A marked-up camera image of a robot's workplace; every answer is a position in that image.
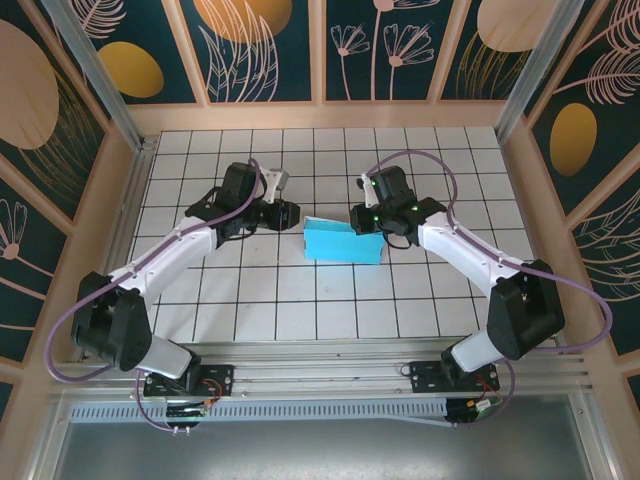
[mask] blue box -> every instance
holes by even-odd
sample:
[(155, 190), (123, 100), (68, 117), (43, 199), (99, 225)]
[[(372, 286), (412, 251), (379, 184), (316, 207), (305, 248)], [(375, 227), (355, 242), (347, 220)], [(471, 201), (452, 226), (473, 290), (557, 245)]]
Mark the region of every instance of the blue box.
[(382, 233), (356, 235), (347, 223), (306, 217), (304, 243), (309, 260), (380, 265), (385, 240)]

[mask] white grid mat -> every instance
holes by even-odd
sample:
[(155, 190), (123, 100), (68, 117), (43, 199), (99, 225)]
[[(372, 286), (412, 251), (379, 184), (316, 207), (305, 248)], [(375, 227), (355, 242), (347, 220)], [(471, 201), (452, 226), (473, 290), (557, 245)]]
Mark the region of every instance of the white grid mat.
[[(164, 132), (136, 228), (132, 256), (149, 249), (186, 207), (220, 184), (226, 167), (254, 157), (291, 177), (283, 198), (302, 215), (349, 221), (364, 201), (357, 176), (407, 148), (442, 158), (456, 174), (456, 217), (509, 254), (532, 253), (492, 128), (292, 129)], [(420, 156), (395, 164), (419, 198), (445, 205), (451, 186)], [(391, 239), (402, 245), (404, 239)], [(380, 266), (304, 258), (302, 222), (260, 231), (196, 262), (149, 313), (154, 333), (180, 343), (468, 335), (487, 300), (437, 255), (385, 247)]]

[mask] dark green wallpaper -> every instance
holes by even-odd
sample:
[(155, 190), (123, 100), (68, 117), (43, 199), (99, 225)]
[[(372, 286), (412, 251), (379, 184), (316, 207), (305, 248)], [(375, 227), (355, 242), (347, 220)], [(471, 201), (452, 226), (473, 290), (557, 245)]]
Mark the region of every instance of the dark green wallpaper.
[(370, 100), (372, 89), (376, 100), (427, 98), (452, 4), (414, 4), (379, 12), (371, 0), (327, 2), (327, 100)]
[(22, 361), (66, 241), (0, 180), (0, 356)]
[(13, 390), (13, 385), (10, 383), (0, 382), (0, 422), (2, 422), (2, 416), (7, 408), (7, 404), (9, 403), (11, 390)]
[(612, 1), (533, 126), (567, 214), (640, 141), (638, 25), (640, 5)]
[(69, 218), (104, 131), (24, 11), (0, 3), (0, 155)]
[(160, 0), (111, 0), (100, 15), (95, 0), (73, 3), (125, 103), (195, 103)]
[(638, 410), (640, 410), (640, 375), (634, 375), (633, 377), (629, 377), (629, 388), (631, 388), (631, 393), (633, 394), (633, 398), (636, 400), (636, 405), (638, 406)]
[(311, 100), (307, 0), (180, 5), (211, 102)]
[(504, 100), (531, 53), (498, 52), (478, 34), (478, 11), (482, 0), (472, 0), (462, 29), (442, 100)]
[(613, 310), (619, 355), (640, 348), (640, 171), (573, 230), (596, 292)]

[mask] black bracket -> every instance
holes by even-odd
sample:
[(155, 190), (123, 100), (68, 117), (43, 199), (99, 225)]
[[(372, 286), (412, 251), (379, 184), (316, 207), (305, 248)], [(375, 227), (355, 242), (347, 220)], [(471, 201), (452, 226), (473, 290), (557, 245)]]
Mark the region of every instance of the black bracket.
[(410, 362), (403, 366), (402, 375), (409, 377), (413, 393), (453, 393), (453, 392), (473, 392), (482, 393), (484, 385), (478, 381), (476, 375), (480, 375), (482, 380), (491, 388), (500, 390), (498, 373), (495, 365), (489, 364), (460, 377), (453, 383), (442, 369), (440, 360), (431, 362)]
[(147, 377), (147, 381), (144, 385), (145, 398), (162, 397), (162, 398), (177, 398), (177, 397), (203, 397), (210, 398), (211, 387), (207, 384), (207, 380), (213, 380), (210, 382), (212, 385), (220, 385), (222, 387), (222, 397), (228, 397), (231, 395), (233, 388), (233, 365), (200, 365), (200, 377), (199, 381), (189, 392), (176, 388), (174, 384), (167, 381), (168, 379), (162, 375), (155, 373), (150, 374)]

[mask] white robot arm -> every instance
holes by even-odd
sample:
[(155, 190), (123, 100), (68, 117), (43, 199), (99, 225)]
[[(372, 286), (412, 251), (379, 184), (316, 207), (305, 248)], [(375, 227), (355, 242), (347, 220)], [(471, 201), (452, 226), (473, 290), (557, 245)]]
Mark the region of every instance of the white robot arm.
[[(487, 328), (442, 354), (442, 369), (452, 383), (503, 358), (518, 360), (564, 327), (555, 282), (503, 265), (524, 262), (478, 238), (432, 198), (418, 200), (400, 167), (382, 169), (370, 178), (363, 174), (359, 186), (364, 190), (365, 203), (350, 212), (356, 233), (404, 236), (411, 245), (444, 258), (489, 299)], [(485, 252), (471, 245), (468, 238)], [(551, 273), (540, 260), (530, 266)]]
[(281, 231), (298, 224), (300, 207), (275, 198), (286, 184), (286, 172), (261, 168), (260, 173), (264, 194), (237, 215), (215, 227), (198, 228), (237, 211), (250, 198), (256, 173), (242, 163), (229, 166), (222, 186), (189, 207), (178, 225), (149, 251), (106, 276), (95, 272), (87, 275), (80, 284), (79, 298), (130, 274), (117, 287), (78, 310), (71, 332), (73, 341), (122, 371), (137, 368), (153, 372), (175, 390), (191, 391), (199, 381), (200, 358), (181, 345), (153, 335), (147, 310), (189, 265), (204, 256), (218, 255), (224, 243), (242, 229)]

